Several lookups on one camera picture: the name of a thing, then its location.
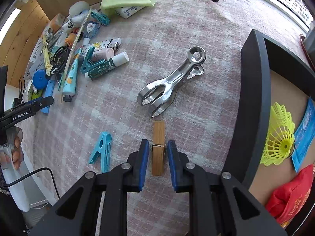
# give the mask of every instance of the black cap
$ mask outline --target black cap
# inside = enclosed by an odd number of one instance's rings
[[[72,101],[72,96],[70,96],[70,95],[65,95],[65,96],[63,97],[63,101],[64,101],[64,102],[71,102],[71,101]]]

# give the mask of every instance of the green tube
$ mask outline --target green tube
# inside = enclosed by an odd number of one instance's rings
[[[129,61],[128,55],[126,52],[119,53],[118,55],[106,60],[103,64],[100,64],[98,67],[91,69],[85,73],[85,78],[89,81],[94,80],[95,78],[103,75],[110,70],[113,70],[116,67],[119,67],[122,64],[125,64]]]

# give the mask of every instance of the black cable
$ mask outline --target black cable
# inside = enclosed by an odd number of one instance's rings
[[[57,49],[52,62],[51,74],[61,74],[66,67],[66,63],[69,57],[69,49],[66,46],[61,46]]]
[[[37,170],[34,170],[28,174],[26,174],[25,176],[22,176],[21,178],[19,178],[18,180],[15,180],[14,182],[10,183],[10,184],[3,184],[1,186],[4,186],[4,187],[10,187],[10,186],[13,186],[19,182],[21,182],[22,180],[24,180],[25,178],[28,178],[29,176],[32,176],[34,174],[36,174],[37,172],[40,172],[40,171],[43,171],[43,170],[48,170],[51,174],[51,178],[53,179],[53,183],[54,183],[54,187],[55,187],[55,190],[56,190],[56,193],[57,193],[57,196],[58,198],[60,199],[60,196],[59,196],[59,193],[58,193],[58,190],[57,190],[57,186],[56,186],[56,182],[55,182],[55,179],[54,179],[54,175],[53,175],[53,172],[51,171],[50,168],[47,168],[47,167],[44,167],[44,168],[40,168],[40,169],[37,169]]]
[[[24,77],[21,76],[19,79],[19,99],[21,100],[21,103],[24,103],[23,101],[24,91],[25,91],[25,80],[24,80]]]

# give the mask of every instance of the yellow shuttlecock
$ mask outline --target yellow shuttlecock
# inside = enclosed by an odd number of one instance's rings
[[[267,139],[260,163],[279,165],[294,148],[294,122],[285,106],[275,103],[270,107]]]

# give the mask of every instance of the blue package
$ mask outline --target blue package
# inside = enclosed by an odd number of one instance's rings
[[[315,135],[315,110],[312,99],[308,99],[308,106],[299,127],[294,133],[296,150],[292,155],[295,171],[298,172],[303,159]]]

